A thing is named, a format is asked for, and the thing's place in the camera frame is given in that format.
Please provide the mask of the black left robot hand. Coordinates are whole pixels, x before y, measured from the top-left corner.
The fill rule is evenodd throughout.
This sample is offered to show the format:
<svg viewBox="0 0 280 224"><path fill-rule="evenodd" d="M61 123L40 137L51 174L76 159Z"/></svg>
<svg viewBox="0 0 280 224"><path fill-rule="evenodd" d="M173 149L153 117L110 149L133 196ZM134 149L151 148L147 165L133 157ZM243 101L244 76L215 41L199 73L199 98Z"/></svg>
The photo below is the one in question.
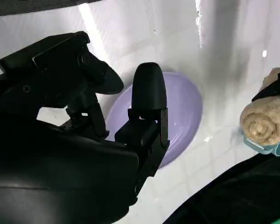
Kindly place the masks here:
<svg viewBox="0 0 280 224"><path fill-rule="evenodd" d="M265 87L257 95L254 96L252 102L261 98L273 96L280 96L280 73L278 74L276 81L269 84L267 87Z"/></svg>

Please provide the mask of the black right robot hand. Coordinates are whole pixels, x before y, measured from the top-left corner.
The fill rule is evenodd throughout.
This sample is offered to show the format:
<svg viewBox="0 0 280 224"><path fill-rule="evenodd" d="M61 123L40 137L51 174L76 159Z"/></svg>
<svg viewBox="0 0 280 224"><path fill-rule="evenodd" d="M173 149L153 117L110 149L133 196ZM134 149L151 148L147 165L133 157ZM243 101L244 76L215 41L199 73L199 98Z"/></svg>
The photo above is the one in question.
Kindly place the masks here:
<svg viewBox="0 0 280 224"><path fill-rule="evenodd" d="M142 63L128 121L108 141L97 94L123 90L83 32L48 36L0 59L0 224L111 224L169 147L164 77Z"/></svg>

